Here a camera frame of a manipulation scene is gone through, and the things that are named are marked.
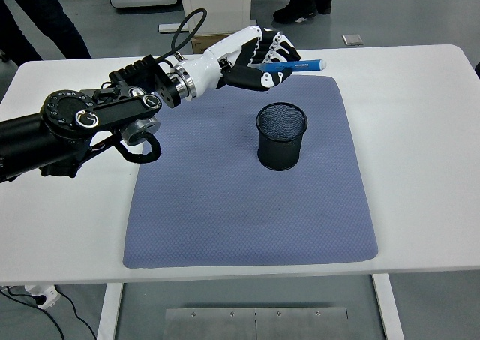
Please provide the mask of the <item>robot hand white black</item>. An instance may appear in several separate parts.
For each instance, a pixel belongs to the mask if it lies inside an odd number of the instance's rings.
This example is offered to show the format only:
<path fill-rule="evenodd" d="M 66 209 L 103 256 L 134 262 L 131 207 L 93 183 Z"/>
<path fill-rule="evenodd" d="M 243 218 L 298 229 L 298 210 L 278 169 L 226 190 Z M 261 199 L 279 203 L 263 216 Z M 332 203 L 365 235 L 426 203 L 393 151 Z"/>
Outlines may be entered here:
<path fill-rule="evenodd" d="M 190 100 L 207 89 L 225 85 L 267 91 L 281 84 L 293 71 L 263 71 L 259 65 L 300 59 L 282 32 L 248 26 L 210 46 L 198 59 L 179 62 L 175 70 L 186 85 L 186 98 Z"/>

